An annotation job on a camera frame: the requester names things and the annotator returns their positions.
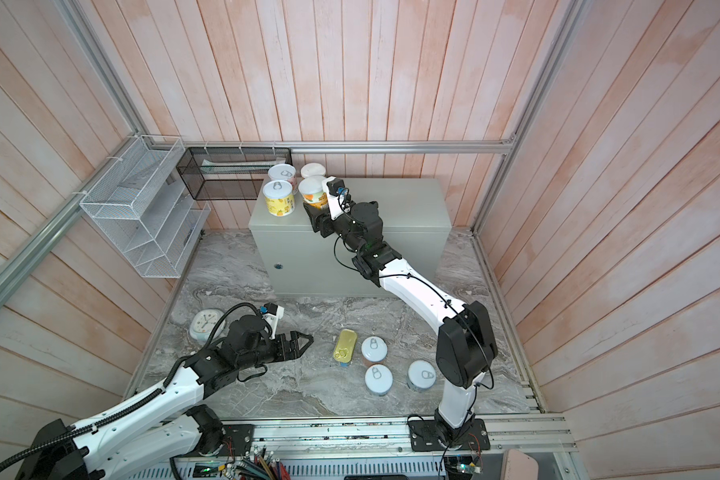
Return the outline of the small white round clock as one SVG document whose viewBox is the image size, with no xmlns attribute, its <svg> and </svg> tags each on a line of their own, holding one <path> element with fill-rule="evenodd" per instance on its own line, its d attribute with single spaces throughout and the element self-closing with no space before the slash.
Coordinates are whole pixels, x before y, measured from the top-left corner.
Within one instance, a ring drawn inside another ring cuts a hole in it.
<svg viewBox="0 0 720 480">
<path fill-rule="evenodd" d="M 223 311 L 215 308 L 203 309 L 195 314 L 189 324 L 189 336 L 196 342 L 204 344 L 213 328 L 223 315 Z"/>
</svg>

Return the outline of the teal label pull-tab can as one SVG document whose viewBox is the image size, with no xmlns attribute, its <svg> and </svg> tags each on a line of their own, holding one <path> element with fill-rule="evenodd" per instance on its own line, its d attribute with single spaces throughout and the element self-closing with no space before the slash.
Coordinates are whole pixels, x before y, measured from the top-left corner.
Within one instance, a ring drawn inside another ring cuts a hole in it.
<svg viewBox="0 0 720 480">
<path fill-rule="evenodd" d="M 425 360 L 413 361 L 407 371 L 407 385 L 417 392 L 431 389 L 437 381 L 437 373 L 432 364 Z"/>
</svg>

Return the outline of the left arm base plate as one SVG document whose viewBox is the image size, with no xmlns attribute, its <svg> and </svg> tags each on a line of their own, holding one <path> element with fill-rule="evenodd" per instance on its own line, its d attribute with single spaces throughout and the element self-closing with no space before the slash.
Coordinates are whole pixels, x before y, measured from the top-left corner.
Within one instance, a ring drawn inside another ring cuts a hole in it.
<svg viewBox="0 0 720 480">
<path fill-rule="evenodd" d="M 253 424 L 224 424 L 203 432 L 193 450 L 180 457 L 233 457 L 247 455 L 254 439 Z"/>
</svg>

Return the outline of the yellow can plain lid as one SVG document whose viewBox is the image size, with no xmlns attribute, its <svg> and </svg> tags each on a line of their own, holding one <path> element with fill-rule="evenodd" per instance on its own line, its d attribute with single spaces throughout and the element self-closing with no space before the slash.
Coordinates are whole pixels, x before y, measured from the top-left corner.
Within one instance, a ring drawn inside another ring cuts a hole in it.
<svg viewBox="0 0 720 480">
<path fill-rule="evenodd" d="M 307 163 L 303 165 L 300 170 L 301 177 L 304 179 L 311 177 L 325 177 L 326 173 L 326 167 L 323 164 L 316 162 Z"/>
</svg>

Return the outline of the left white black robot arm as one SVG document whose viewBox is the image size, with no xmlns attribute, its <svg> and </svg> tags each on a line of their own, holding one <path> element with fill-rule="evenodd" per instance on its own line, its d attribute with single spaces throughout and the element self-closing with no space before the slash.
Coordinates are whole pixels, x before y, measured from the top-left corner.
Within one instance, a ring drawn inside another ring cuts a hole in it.
<svg viewBox="0 0 720 480">
<path fill-rule="evenodd" d="M 207 399 L 254 377 L 271 363 L 300 358 L 313 336 L 275 333 L 260 314 L 211 331 L 194 354 L 179 358 L 165 379 L 87 419 L 44 426 L 20 454 L 20 479 L 125 479 L 154 463 L 188 453 L 212 455 L 225 445 L 225 427 Z"/>
</svg>

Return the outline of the blue label pull-tab can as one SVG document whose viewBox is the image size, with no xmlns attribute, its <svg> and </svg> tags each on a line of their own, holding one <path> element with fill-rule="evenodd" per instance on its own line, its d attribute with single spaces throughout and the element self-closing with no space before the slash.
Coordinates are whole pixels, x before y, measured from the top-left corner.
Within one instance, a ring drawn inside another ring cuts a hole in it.
<svg viewBox="0 0 720 480">
<path fill-rule="evenodd" d="M 392 388 L 394 377 L 388 367 L 382 364 L 370 366 L 364 377 L 366 388 L 374 395 L 384 396 Z"/>
</svg>

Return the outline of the orange can plain lid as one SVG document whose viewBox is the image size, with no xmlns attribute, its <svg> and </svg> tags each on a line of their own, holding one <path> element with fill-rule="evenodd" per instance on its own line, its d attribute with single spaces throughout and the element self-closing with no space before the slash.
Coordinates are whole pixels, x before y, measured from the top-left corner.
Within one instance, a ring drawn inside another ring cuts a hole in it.
<svg viewBox="0 0 720 480">
<path fill-rule="evenodd" d="M 327 194 L 323 188 L 323 176 L 310 176 L 304 178 L 298 184 L 298 190 L 306 205 L 323 209 L 327 206 Z"/>
</svg>

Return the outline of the black mesh wall basket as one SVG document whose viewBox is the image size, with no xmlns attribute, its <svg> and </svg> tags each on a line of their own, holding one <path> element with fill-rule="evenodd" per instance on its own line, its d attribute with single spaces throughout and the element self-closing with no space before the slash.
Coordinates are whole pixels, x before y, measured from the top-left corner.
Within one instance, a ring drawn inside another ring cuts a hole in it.
<svg viewBox="0 0 720 480">
<path fill-rule="evenodd" d="M 176 170 L 195 200 L 256 200 L 268 170 L 283 163 L 293 164 L 286 148 L 189 147 Z"/>
</svg>

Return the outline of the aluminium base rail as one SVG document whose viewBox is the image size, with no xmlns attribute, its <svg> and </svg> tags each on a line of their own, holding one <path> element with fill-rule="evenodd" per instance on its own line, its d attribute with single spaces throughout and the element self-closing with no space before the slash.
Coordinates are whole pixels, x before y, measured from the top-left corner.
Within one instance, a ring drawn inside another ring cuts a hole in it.
<svg viewBox="0 0 720 480">
<path fill-rule="evenodd" d="M 446 449 L 414 452 L 406 421 L 410 417 L 275 419 L 230 421 L 253 424 L 247 455 L 174 457 L 129 477 L 152 478 L 173 463 L 165 476 L 187 479 L 256 478 L 342 479 L 347 476 L 406 475 L 410 478 L 495 477 L 519 454 L 537 459 L 543 478 L 585 479 L 587 473 L 565 421 L 556 415 L 483 415 L 490 449 L 477 453 Z"/>
</svg>

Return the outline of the grey metal cabinet box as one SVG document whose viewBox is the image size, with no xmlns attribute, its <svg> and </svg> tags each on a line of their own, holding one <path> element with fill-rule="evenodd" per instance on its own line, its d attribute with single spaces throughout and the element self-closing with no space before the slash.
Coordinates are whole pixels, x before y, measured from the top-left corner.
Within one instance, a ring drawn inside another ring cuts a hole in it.
<svg viewBox="0 0 720 480">
<path fill-rule="evenodd" d="M 435 179 L 349 178 L 345 185 L 354 201 L 378 203 L 384 240 L 421 276 L 432 280 L 452 228 L 440 183 Z M 351 263 L 350 252 L 336 236 L 323 238 L 312 230 L 300 198 L 295 206 L 290 215 L 276 217 L 260 196 L 249 221 L 277 295 L 390 295 L 342 267 L 341 263 Z"/>
</svg>

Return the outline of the pink label white can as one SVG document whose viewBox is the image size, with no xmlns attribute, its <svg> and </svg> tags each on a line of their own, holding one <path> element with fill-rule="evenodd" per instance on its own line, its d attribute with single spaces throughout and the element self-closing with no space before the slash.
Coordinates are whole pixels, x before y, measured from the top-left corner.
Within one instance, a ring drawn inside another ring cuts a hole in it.
<svg viewBox="0 0 720 480">
<path fill-rule="evenodd" d="M 297 171 L 293 165 L 288 163 L 280 163 L 271 166 L 268 170 L 268 176 L 273 181 L 287 181 L 292 185 L 295 185 L 297 181 Z"/>
</svg>

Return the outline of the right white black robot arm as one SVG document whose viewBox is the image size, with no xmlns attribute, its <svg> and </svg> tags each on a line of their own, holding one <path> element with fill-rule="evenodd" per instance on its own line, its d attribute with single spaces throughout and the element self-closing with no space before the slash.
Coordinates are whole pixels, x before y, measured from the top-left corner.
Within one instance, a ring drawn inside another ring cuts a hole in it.
<svg viewBox="0 0 720 480">
<path fill-rule="evenodd" d="M 304 210 L 314 232 L 336 236 L 353 254 L 350 270 L 398 297 L 436 334 L 435 361 L 445 383 L 433 430 L 443 446 L 455 444 L 471 427 L 478 389 L 498 355 L 487 307 L 459 300 L 417 272 L 384 240 L 375 201 Z"/>
</svg>

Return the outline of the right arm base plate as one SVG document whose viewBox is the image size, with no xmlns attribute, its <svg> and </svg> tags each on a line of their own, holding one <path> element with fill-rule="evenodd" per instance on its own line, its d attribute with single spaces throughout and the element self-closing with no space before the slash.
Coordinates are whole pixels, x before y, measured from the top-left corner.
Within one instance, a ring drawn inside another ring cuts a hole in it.
<svg viewBox="0 0 720 480">
<path fill-rule="evenodd" d="M 410 446 L 414 452 L 470 450 L 477 453 L 490 449 L 490 440 L 483 420 L 472 418 L 459 428 L 446 422 L 415 416 L 406 421 Z"/>
</svg>

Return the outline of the yellow oval sardine tin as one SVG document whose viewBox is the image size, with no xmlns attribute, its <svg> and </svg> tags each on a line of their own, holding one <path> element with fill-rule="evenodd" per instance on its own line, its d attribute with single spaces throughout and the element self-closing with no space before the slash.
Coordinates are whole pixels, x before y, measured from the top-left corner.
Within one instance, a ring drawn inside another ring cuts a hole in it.
<svg viewBox="0 0 720 480">
<path fill-rule="evenodd" d="M 341 366 L 348 366 L 353 358 L 358 335 L 354 330 L 342 329 L 333 350 L 333 359 Z"/>
</svg>

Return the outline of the yellow label white-lid can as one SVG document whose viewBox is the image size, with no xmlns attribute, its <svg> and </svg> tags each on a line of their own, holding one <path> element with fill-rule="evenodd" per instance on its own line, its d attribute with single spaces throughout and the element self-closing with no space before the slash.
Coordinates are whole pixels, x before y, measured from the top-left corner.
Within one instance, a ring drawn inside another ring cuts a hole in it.
<svg viewBox="0 0 720 480">
<path fill-rule="evenodd" d="M 265 198 L 267 211 L 276 217 L 285 217 L 293 213 L 295 200 L 293 186 L 286 180 L 271 180 L 267 182 L 262 192 Z"/>
</svg>

